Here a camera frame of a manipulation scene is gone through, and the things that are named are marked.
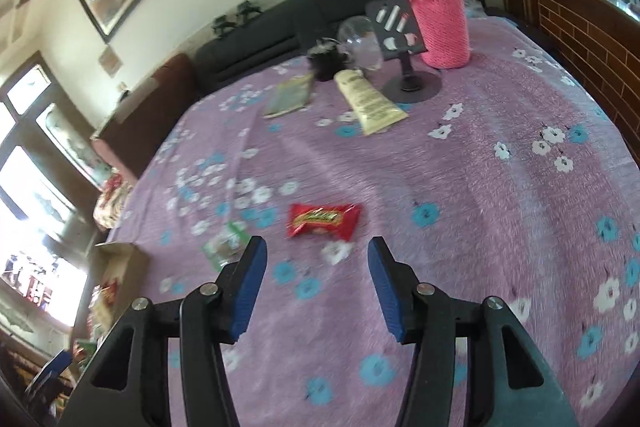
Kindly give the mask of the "cardboard box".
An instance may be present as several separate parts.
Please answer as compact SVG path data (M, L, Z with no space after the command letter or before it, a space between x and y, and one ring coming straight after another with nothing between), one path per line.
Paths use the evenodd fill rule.
M105 336L139 296L149 256L133 243L102 243L88 257L88 275L72 332L70 351Z

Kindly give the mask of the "clear green nut packet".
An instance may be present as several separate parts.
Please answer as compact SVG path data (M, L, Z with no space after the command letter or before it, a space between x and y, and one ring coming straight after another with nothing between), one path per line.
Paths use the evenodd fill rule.
M216 271L226 265L237 262L250 241L250 233L246 231L244 221L230 221L211 239L207 239L202 247L203 254Z

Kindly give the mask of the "purple floral tablecloth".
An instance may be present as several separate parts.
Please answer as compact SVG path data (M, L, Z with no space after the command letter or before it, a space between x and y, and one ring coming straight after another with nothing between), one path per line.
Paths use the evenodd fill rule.
M247 332L224 349L244 426L390 426L412 350L386 329L367 266L394 256L452 297L501 297L574 407L594 426L639 362L639 169L616 127L564 69L510 24L469 24L472 57L408 118L363 135L334 82L268 120L301 58L183 114L111 238L150 258L154 301L215 271L202 247L230 221L268 245ZM349 242L288 237L293 204L361 206Z

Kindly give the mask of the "small red snack packet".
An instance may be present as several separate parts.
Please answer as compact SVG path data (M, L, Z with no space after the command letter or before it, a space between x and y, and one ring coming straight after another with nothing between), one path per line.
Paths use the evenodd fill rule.
M305 233L326 233L349 242L355 233L361 206L293 204L288 210L286 233L295 237Z

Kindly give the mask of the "cream lotion tube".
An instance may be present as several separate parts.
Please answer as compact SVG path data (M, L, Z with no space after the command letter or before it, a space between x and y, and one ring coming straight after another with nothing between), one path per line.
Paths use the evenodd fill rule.
M363 135L378 133L408 118L404 110L376 90L359 70L341 70L334 81L357 116Z

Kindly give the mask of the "olive green notebook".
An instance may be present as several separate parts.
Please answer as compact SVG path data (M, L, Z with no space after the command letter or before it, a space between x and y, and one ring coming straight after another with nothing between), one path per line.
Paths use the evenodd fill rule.
M311 100L313 87L313 75L296 76L281 82L270 95L262 116L278 118L304 108Z

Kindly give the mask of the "black phone stand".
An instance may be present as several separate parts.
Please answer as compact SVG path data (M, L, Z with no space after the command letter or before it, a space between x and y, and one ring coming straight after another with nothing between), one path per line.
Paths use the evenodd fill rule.
M384 62L397 60L400 73L388 80L382 93L395 103L416 104L434 98L442 89L442 80L434 72L416 70L413 55L427 51L409 0L373 0L366 15Z

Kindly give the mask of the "clear plastic cup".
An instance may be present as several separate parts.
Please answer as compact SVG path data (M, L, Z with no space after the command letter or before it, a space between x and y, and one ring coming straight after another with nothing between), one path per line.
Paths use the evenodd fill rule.
M357 68L367 72L381 69L382 52L373 25L367 17L354 16L344 20L338 28L337 40Z

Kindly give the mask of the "black key pouch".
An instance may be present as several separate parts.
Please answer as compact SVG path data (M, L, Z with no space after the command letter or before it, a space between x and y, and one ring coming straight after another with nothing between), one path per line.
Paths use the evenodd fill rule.
M306 59L314 79L323 82L348 69L350 56L337 40L322 38L307 51Z

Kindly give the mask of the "black sofa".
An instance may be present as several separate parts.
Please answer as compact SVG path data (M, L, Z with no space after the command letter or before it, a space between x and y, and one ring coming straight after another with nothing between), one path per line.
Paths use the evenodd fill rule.
M209 95L252 72L304 55L333 38L343 20L373 0L286 0L201 46L193 59L196 89Z

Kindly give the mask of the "pink knit sleeve bottle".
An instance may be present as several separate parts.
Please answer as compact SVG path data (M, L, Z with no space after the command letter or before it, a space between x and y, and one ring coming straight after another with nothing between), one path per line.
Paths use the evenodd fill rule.
M469 63L471 49L463 0L409 0L425 52L423 62L437 69Z

